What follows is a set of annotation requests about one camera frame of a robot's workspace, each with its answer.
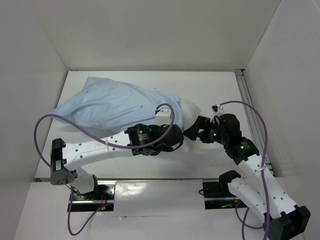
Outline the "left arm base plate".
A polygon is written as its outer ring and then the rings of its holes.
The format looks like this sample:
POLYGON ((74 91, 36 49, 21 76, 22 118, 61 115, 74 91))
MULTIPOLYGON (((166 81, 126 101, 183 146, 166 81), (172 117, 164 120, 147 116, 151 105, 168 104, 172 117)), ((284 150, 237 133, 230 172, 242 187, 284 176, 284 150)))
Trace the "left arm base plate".
POLYGON ((97 190, 85 195, 78 193, 77 189, 73 190, 72 203, 68 203, 71 213, 93 213, 96 210, 100 212, 113 212, 116 191, 116 181, 98 180, 97 190))

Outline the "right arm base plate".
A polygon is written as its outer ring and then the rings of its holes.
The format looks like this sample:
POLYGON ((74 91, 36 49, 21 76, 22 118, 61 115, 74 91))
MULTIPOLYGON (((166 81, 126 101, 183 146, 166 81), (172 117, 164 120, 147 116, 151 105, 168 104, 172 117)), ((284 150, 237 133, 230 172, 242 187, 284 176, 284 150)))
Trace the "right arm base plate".
POLYGON ((238 197, 223 192, 217 178, 204 179, 198 193, 203 196, 206 210, 235 209, 237 204, 239 208, 247 207, 238 197))

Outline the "white pillow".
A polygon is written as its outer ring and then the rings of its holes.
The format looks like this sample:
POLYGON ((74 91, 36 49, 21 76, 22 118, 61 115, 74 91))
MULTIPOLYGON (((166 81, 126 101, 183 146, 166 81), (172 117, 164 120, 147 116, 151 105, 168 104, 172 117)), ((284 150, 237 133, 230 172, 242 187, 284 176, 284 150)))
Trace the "white pillow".
MULTIPOLYGON (((197 120, 201 113, 201 109, 188 99, 180 98, 180 106, 183 114, 183 128, 182 131, 189 129, 197 120)), ((184 137, 182 146, 180 147, 185 153, 190 152, 191 140, 184 137)))

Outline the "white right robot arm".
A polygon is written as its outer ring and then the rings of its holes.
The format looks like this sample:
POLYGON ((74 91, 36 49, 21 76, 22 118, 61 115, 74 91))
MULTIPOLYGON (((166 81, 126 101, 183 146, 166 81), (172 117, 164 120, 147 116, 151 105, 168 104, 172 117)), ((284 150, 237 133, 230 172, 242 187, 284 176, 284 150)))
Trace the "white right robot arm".
POLYGON ((219 143, 225 153, 253 184, 250 186, 237 171, 230 170, 219 176, 218 190, 223 196, 239 198, 262 223, 270 240, 290 240, 303 233, 311 213, 299 206, 280 186, 263 163, 254 143, 242 135, 240 122, 226 113, 213 119, 199 116, 183 133, 190 140, 202 143, 219 143))

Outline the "light blue pillowcase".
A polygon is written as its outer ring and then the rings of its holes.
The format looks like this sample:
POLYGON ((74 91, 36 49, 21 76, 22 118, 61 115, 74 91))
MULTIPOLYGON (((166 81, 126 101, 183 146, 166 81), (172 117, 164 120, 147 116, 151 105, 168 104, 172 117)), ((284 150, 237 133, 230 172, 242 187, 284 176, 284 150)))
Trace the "light blue pillowcase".
POLYGON ((172 106, 174 123, 183 128, 178 96, 110 78, 88 77, 82 90, 53 109, 52 114, 83 128, 121 132, 139 123, 153 125, 160 104, 172 106))

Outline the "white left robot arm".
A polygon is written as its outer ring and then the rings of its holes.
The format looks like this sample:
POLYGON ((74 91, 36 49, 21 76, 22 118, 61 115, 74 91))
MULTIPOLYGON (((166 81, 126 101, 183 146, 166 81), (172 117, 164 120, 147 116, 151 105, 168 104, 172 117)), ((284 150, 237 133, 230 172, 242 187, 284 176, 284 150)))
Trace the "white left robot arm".
POLYGON ((181 147, 183 141, 183 133, 176 124, 141 123, 107 137, 103 143, 65 143, 58 138, 51 144, 50 183, 54 186, 70 185, 78 196, 92 200, 100 194, 98 180, 83 166, 113 158, 169 153, 181 147))

